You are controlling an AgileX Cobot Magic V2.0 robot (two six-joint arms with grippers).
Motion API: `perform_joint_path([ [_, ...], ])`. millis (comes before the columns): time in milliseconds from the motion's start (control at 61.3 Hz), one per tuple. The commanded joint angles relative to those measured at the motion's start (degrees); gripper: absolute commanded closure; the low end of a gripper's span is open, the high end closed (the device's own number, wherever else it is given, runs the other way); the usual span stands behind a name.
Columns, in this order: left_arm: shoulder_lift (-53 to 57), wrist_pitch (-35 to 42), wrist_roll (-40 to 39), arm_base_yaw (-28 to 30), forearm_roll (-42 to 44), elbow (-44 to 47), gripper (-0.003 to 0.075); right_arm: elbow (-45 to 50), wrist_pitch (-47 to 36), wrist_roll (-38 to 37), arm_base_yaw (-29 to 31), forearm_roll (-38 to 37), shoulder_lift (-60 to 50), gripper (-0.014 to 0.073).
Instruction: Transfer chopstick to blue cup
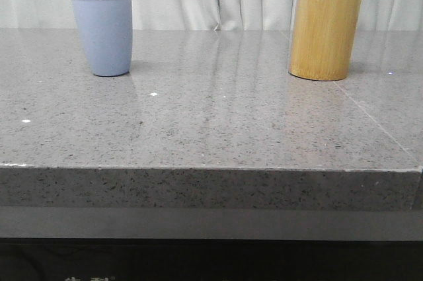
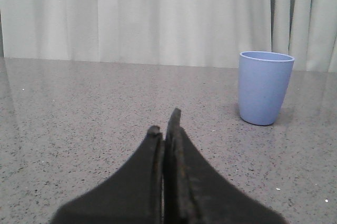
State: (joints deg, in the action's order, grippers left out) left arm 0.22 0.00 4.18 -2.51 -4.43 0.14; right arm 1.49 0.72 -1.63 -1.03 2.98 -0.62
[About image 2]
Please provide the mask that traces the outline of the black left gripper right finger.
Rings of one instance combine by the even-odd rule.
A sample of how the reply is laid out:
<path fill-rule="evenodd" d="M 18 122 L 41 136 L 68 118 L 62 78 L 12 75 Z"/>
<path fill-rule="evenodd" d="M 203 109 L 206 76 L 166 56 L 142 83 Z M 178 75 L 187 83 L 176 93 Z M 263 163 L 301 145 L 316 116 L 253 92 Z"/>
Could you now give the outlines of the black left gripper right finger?
<path fill-rule="evenodd" d="M 202 156 L 180 125 L 168 122 L 164 154 L 164 223 L 286 223 L 276 211 L 247 196 Z"/>

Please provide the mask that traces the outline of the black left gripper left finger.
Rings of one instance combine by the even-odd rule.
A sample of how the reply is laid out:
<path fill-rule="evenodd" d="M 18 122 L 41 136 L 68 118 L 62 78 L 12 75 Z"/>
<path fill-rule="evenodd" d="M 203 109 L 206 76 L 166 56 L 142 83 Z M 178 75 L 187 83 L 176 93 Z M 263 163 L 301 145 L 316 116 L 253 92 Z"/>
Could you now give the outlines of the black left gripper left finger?
<path fill-rule="evenodd" d="M 162 223 L 163 159 L 163 135 L 153 125 L 111 177 L 61 206 L 51 222 Z"/>

